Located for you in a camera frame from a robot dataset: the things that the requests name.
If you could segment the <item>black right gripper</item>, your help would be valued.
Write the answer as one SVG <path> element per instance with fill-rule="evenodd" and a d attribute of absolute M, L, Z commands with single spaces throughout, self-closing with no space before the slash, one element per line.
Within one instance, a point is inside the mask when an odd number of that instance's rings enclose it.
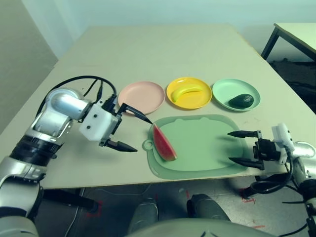
<path fill-rule="evenodd" d="M 236 138 L 257 138 L 258 141 L 255 142 L 253 146 L 254 157 L 259 161 L 252 161 L 244 158 L 229 158 L 231 161 L 240 164 L 245 167 L 257 168 L 259 170 L 264 170 L 264 163 L 262 160 L 279 160 L 280 159 L 280 151 L 277 150 L 274 142 L 261 139 L 261 131 L 233 131 L 228 133 L 227 135 L 233 136 Z"/>

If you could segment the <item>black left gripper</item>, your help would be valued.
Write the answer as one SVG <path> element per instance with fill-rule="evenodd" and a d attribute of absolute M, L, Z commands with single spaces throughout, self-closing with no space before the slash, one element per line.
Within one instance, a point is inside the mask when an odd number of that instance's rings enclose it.
<path fill-rule="evenodd" d="M 137 110 L 136 108 L 126 104 L 122 103 L 122 105 L 119 108 L 119 113 L 117 113 L 115 116 L 112 117 L 110 128 L 109 128 L 109 135 L 108 137 L 110 138 L 111 135 L 114 135 L 118 126 L 120 125 L 122 119 L 122 114 L 121 113 L 126 113 L 127 111 L 130 111 L 134 114 L 135 117 L 139 118 L 142 121 L 145 121 L 147 123 L 152 123 L 149 118 L 143 114 L 141 111 Z M 120 141 L 112 141 L 111 139 L 107 139 L 106 141 L 101 141 L 100 142 L 101 147 L 108 147 L 111 149 L 114 149 L 119 152 L 137 152 L 138 150 L 135 149 L 134 147 L 120 142 Z"/>

